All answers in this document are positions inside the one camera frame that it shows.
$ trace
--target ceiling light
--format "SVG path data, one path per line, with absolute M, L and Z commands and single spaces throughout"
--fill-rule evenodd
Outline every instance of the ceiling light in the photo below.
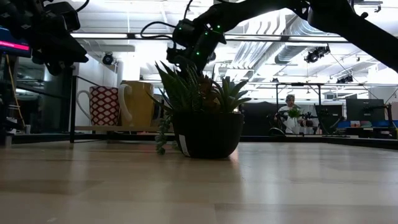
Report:
M 227 34 L 225 39 L 229 40 L 250 40 L 250 41 L 280 41 L 280 36 L 274 35 L 238 35 L 238 34 Z
M 327 43 L 327 42 L 342 42 L 346 43 L 347 40 L 343 37 L 330 37 L 330 36 L 294 36 L 294 37 L 289 37 L 289 41 L 294 41 L 294 42 L 322 42 L 322 43 Z
M 78 39 L 126 39 L 127 38 L 127 34 L 72 33 L 70 35 L 73 38 L 78 38 Z

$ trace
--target black cable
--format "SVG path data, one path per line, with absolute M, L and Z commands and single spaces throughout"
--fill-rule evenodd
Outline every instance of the black cable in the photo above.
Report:
M 158 39 L 158 38 L 162 38 L 163 37 L 163 38 L 166 38 L 166 39 L 169 39 L 169 40 L 173 41 L 173 48 L 176 49 L 177 48 L 177 44 L 175 43 L 175 41 L 173 40 L 172 37 L 169 37 L 167 35 L 144 36 L 145 30 L 148 29 L 148 27 L 150 27 L 150 26 L 152 26 L 154 24 L 162 24 L 162 25 L 174 28 L 174 29 L 176 28 L 176 26 L 174 26 L 174 25 L 171 25 L 171 24 L 168 24 L 168 23 L 165 23 L 165 22 L 161 22 L 161 21 L 151 22 L 151 23 L 148 23 L 146 26 L 144 26 L 144 28 L 142 28 L 142 30 L 140 32 L 141 38 L 143 38 L 143 39 Z
M 80 12 L 81 10 L 83 10 L 88 5 L 89 2 L 90 0 L 86 0 L 86 2 L 82 6 L 76 9 L 76 12 Z
M 187 4 L 187 7 L 185 8 L 184 19 L 185 19 L 186 16 L 187 16 L 189 7 L 190 7 L 190 5 L 191 5 L 192 2 L 193 2 L 193 0 L 189 0 L 189 2 L 188 2 L 188 4 Z

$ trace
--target black stand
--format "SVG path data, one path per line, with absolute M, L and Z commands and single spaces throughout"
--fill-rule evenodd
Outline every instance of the black stand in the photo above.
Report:
M 364 110 L 372 112 L 376 109 L 386 109 L 387 110 L 387 117 L 388 117 L 388 130 L 393 139 L 397 139 L 397 131 L 394 126 L 394 122 L 392 120 L 392 106 L 391 104 L 383 105 L 383 106 L 370 106 L 369 108 L 365 108 Z

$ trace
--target security camera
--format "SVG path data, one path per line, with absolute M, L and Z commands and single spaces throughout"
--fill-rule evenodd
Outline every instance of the security camera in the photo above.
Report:
M 102 62 L 104 65 L 112 65 L 113 63 L 113 53 L 112 52 L 107 52 L 105 53 L 104 58 L 102 58 Z

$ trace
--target potted plant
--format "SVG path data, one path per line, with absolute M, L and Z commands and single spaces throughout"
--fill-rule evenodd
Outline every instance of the potted plant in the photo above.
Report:
M 164 91 L 160 90 L 169 106 L 152 98 L 166 111 L 156 137 L 157 152 L 164 154 L 167 142 L 165 132 L 173 124 L 178 146 L 184 155 L 195 158 L 219 159 L 228 157 L 239 143 L 243 128 L 243 115 L 234 110 L 250 98 L 242 98 L 248 91 L 241 91 L 247 83 L 235 85 L 229 77 L 222 85 L 207 76 L 198 75 L 194 68 L 184 71 L 158 64 Z

